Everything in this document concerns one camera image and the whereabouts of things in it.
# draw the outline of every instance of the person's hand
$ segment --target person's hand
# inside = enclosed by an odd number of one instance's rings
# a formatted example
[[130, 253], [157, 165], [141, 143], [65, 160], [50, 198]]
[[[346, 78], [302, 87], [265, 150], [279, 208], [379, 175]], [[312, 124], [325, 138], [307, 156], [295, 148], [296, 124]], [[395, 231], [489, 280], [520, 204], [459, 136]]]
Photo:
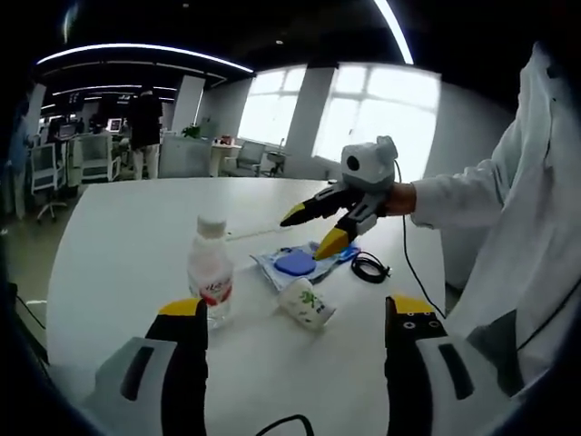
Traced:
[[394, 183], [382, 216], [407, 215], [416, 211], [416, 188], [411, 183]]

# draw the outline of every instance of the bottle cap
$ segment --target bottle cap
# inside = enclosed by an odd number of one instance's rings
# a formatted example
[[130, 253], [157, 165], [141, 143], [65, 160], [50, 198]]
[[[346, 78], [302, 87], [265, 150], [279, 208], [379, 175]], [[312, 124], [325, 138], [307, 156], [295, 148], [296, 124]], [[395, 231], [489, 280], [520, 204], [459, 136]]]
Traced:
[[226, 231], [226, 220], [198, 215], [198, 234], [206, 239], [222, 238]]

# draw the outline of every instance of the white paper cup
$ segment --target white paper cup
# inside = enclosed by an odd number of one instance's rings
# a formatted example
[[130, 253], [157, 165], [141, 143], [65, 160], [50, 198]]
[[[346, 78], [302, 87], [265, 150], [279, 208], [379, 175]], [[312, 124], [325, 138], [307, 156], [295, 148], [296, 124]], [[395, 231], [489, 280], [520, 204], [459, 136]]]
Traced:
[[311, 330], [320, 329], [335, 308], [329, 307], [313, 292], [308, 279], [301, 277], [279, 295], [279, 305], [295, 320]]

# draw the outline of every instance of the window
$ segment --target window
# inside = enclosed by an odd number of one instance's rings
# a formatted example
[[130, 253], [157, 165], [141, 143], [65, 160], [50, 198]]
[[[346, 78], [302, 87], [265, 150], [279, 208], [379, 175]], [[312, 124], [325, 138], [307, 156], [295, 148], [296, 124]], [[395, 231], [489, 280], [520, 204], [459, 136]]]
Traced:
[[335, 73], [313, 155], [340, 162], [345, 145], [389, 135], [405, 180], [421, 178], [439, 101], [435, 74], [394, 65], [341, 65]]
[[248, 92], [238, 136], [284, 145], [305, 71], [299, 66], [258, 74]]

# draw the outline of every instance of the ceiling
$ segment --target ceiling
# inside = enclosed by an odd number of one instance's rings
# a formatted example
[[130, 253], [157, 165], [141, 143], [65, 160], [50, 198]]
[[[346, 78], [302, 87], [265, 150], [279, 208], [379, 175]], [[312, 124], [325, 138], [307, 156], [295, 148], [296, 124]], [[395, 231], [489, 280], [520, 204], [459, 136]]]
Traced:
[[[82, 45], [143, 43], [216, 56], [254, 71], [287, 64], [403, 63], [373, 0], [45, 3], [52, 3], [44, 17], [54, 24], [39, 44], [39, 57]], [[520, 18], [523, 9], [517, 2], [508, 6], [499, 0], [389, 0], [389, 4], [417, 67], [442, 73], [445, 81], [476, 89], [507, 106], [516, 105], [518, 71], [530, 54], [534, 33], [533, 21], [523, 23]], [[183, 74], [205, 77], [207, 87], [251, 76], [198, 57], [127, 48], [69, 54], [34, 69], [50, 94], [104, 84], [175, 88]]]

